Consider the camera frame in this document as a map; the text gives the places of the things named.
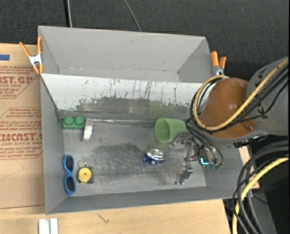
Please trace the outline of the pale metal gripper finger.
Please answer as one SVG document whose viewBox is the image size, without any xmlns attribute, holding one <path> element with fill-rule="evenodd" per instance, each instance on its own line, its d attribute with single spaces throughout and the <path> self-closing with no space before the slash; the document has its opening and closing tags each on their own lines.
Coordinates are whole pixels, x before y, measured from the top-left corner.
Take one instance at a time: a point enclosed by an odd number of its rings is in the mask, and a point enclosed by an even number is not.
<svg viewBox="0 0 290 234">
<path fill-rule="evenodd" d="M 193 172 L 194 169 L 190 163 L 183 163 L 176 174 L 175 184 L 184 184 L 185 180 L 187 180 Z"/>
<path fill-rule="evenodd" d="M 173 146 L 175 147 L 185 147 L 193 143 L 195 143 L 195 138 L 189 133 L 179 133 L 173 139 Z"/>
</svg>

